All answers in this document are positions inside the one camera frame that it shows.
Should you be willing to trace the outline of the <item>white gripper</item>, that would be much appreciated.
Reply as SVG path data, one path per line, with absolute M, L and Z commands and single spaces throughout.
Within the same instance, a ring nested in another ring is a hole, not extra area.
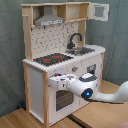
M 62 76 L 51 77 L 49 79 L 49 84 L 58 90 L 66 90 L 69 82 L 77 79 L 78 77 L 74 74 L 66 74 Z

